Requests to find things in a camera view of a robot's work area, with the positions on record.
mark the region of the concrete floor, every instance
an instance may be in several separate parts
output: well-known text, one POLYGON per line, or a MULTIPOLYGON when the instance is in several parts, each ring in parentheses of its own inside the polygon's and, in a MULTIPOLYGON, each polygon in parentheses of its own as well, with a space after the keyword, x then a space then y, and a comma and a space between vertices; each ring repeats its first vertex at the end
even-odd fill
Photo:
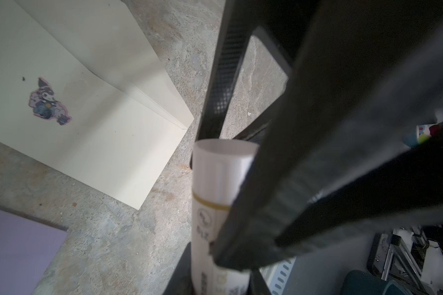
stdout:
MULTIPOLYGON (((188 163, 224 2, 125 3, 195 120, 139 211, 0 144, 0 209, 68 231, 34 295, 161 294, 190 239, 188 163)), ((222 137, 245 128, 279 96, 285 81, 253 38, 222 137)))

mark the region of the purple card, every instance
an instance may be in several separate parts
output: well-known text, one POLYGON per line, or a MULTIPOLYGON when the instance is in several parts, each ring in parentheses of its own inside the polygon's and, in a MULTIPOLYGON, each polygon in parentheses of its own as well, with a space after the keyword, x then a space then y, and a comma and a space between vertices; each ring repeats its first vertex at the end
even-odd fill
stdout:
POLYGON ((0 295, 30 295, 66 235, 0 211, 0 295))

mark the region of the white paper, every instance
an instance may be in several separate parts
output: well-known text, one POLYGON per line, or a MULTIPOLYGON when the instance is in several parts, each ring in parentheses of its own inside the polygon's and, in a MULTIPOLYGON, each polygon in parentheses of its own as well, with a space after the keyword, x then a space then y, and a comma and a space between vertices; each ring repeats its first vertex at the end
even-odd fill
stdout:
POLYGON ((0 0, 0 142, 139 209, 185 132, 92 74, 17 3, 0 0), (38 77, 67 109, 65 125, 29 106, 38 77))
POLYGON ((16 0, 94 74, 187 129, 194 117, 120 0, 16 0))

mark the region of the dark green object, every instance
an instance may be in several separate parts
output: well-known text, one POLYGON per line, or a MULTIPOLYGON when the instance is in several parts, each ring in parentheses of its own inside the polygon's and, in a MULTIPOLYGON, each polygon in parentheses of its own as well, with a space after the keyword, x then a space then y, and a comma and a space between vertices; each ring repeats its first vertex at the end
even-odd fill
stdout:
POLYGON ((409 295, 395 280, 383 281, 366 272, 352 270, 344 279, 340 295, 409 295))

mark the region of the white tube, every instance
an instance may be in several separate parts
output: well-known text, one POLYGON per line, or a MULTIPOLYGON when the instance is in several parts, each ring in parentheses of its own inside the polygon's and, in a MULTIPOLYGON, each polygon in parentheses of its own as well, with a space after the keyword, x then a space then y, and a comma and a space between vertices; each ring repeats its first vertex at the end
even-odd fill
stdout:
POLYGON ((241 140, 195 142, 192 157, 192 283, 197 295, 244 295, 249 272, 220 268, 209 255, 258 145, 241 140))

